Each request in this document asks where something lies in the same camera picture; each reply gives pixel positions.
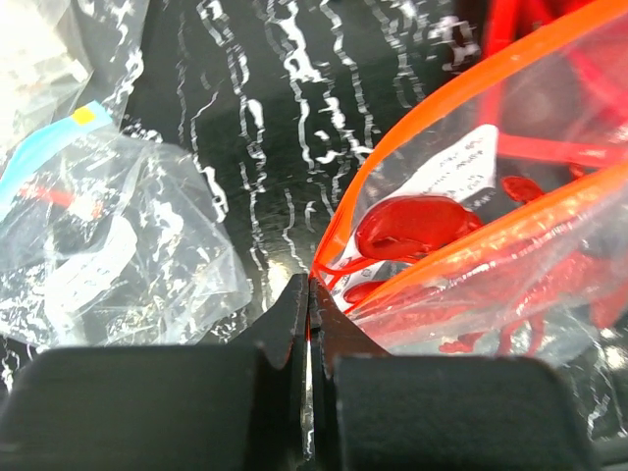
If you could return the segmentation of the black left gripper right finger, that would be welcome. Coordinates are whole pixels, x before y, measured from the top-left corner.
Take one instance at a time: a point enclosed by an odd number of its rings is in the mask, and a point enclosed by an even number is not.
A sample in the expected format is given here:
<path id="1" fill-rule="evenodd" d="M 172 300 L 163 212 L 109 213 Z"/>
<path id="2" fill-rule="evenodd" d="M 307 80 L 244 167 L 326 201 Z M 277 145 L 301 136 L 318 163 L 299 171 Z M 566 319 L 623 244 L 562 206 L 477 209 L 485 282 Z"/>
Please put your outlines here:
<path id="1" fill-rule="evenodd" d="M 309 286 L 314 439 L 328 470 L 593 470 L 574 401 L 526 357 L 395 356 Z"/>

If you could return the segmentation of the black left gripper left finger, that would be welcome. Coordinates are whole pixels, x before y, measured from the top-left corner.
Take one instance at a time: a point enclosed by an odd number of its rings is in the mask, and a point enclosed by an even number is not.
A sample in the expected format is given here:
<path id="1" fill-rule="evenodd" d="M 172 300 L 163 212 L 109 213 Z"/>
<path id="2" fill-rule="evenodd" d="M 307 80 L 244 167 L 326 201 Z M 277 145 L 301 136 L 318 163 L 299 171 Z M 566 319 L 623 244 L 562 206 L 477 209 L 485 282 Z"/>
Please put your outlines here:
<path id="1" fill-rule="evenodd" d="M 293 470 L 308 278 L 225 344 L 51 349 L 1 407 L 5 470 Z"/>

